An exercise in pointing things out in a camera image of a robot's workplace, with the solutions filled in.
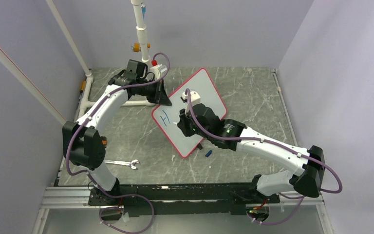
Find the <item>pink-framed whiteboard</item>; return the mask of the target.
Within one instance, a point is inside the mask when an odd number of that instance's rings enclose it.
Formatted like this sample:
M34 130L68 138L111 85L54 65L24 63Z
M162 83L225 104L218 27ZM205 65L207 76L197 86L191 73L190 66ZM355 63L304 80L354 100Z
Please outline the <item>pink-framed whiteboard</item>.
M196 91L201 96L200 104L192 106L190 102L182 102L182 93L186 92L189 97L190 91ZM169 99L172 106L159 105L153 109L151 116L176 152L182 158L187 158L204 138L198 135L183 135L177 125L173 124L179 122L179 111L185 110L186 114L195 115L200 124L210 132L209 128L217 125L226 116L226 104L205 68L199 69L184 81L169 95Z

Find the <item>blue marker cap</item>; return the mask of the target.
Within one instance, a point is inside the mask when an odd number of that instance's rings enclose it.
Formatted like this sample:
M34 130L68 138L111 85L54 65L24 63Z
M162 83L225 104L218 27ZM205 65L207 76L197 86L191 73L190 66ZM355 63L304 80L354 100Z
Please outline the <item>blue marker cap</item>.
M209 150L206 154L205 157L209 157L212 154L212 150Z

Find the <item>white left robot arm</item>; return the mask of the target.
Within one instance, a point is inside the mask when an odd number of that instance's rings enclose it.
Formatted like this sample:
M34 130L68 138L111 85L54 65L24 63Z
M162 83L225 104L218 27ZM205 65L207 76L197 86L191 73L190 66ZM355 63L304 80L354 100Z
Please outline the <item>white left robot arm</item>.
M169 66L129 60L126 69L114 75L104 93L78 120L67 121L62 127L63 154L67 173L85 174L101 198L109 205L120 199L120 182L108 169L104 158L106 147L103 133L112 117L132 96L139 95L149 103L171 106L166 94L164 77Z

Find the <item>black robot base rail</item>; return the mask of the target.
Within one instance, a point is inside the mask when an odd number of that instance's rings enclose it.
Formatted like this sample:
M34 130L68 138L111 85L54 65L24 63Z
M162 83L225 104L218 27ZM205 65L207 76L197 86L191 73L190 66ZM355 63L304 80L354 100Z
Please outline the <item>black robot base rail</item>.
M90 207L120 206L130 217L229 213L245 215L251 206L278 204L278 195L258 194L250 183L120 185L113 198L90 190Z

